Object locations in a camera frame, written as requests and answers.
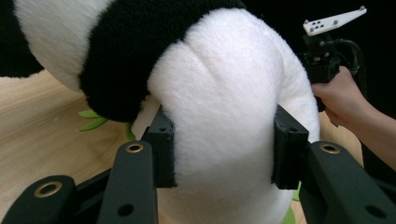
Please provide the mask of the black and white panda plush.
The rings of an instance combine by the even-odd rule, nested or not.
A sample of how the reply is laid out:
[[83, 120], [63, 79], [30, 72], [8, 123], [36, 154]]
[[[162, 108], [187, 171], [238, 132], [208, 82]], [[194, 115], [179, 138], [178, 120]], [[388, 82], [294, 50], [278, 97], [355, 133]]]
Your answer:
[[319, 136], [303, 66], [242, 0], [0, 0], [0, 77], [40, 71], [106, 119], [173, 121], [177, 184], [159, 206], [176, 224], [281, 224], [276, 110]]

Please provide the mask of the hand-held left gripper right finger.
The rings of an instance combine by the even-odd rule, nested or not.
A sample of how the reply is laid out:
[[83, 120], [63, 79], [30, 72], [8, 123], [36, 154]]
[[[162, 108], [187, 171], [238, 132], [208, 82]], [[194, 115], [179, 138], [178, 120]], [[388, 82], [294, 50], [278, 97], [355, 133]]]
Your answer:
[[301, 172], [301, 151], [309, 131], [281, 105], [274, 118], [274, 169], [271, 181], [279, 189], [297, 189]]

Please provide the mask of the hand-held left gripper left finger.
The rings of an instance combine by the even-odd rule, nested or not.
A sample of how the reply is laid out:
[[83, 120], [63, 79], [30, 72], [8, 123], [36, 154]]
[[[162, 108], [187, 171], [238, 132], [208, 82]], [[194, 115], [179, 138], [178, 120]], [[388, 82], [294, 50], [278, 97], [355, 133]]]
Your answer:
[[142, 139], [150, 143], [154, 158], [154, 177], [157, 188], [175, 188], [174, 124], [160, 106]]

